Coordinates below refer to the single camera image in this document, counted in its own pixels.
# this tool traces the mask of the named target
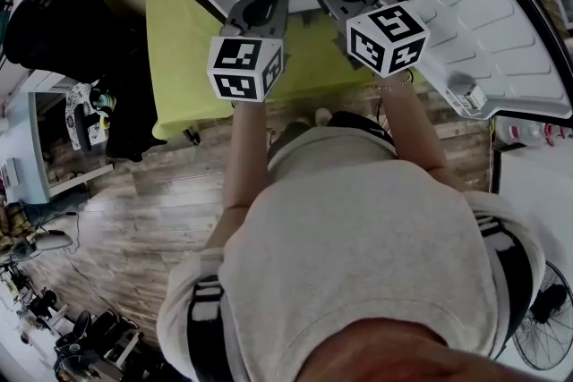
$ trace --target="wall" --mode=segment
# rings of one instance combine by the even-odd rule
[[[546,258],[573,283],[573,140],[503,154],[500,195],[538,235]],[[527,367],[510,343],[500,362],[562,381],[573,370],[573,352],[555,369],[540,372]]]
[[[26,78],[28,73],[29,71],[21,65],[5,61],[0,68],[0,100],[6,99],[18,86],[18,83]]]
[[[30,375],[0,344],[0,373],[8,382],[29,382]]]
[[[8,118],[4,117],[5,104],[8,102],[7,94],[0,94],[0,135],[8,129]]]

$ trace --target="white stripe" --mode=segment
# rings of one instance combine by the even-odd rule
[[[505,251],[516,246],[511,237],[505,233],[493,234],[486,237],[485,240],[487,241],[487,244],[496,251]]]
[[[195,290],[197,296],[209,296],[211,294],[221,294],[220,288],[203,288],[202,290]]]
[[[198,282],[197,286],[207,288],[208,286],[221,286],[221,283],[218,280],[214,280],[213,282]]]
[[[493,229],[493,228],[497,228],[500,227],[500,224],[497,222],[492,222],[492,223],[484,223],[480,226],[480,231],[485,231],[486,229]]]
[[[493,221],[493,216],[476,216],[477,224],[488,223]]]
[[[217,318],[218,301],[214,302],[197,302],[193,306],[191,318],[193,321],[208,321]]]

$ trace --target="yellow tablecloth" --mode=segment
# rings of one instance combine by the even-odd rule
[[[146,0],[151,79],[158,122],[153,134],[167,139],[193,121],[224,118],[233,111],[215,97],[207,76],[210,39],[221,24],[194,0]],[[317,13],[309,27],[289,18],[286,71],[269,100],[306,97],[372,82],[372,73],[354,71],[333,40],[334,21]]]

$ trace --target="wooden floor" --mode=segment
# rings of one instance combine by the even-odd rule
[[[488,123],[458,117],[427,86],[419,91],[451,166],[472,187],[487,190]],[[270,131],[276,139],[288,122],[318,106],[375,118],[377,102],[376,90],[366,87],[271,105]],[[73,255],[55,250],[26,263],[36,286],[52,288],[70,305],[72,318],[84,309],[100,313],[108,302],[138,323],[154,344],[169,269],[201,248],[220,216],[230,128],[230,120],[205,123],[198,148],[182,136],[152,150],[139,164],[117,162],[113,173],[90,183],[91,198],[80,213],[81,247]],[[76,237],[75,217],[47,227]]]

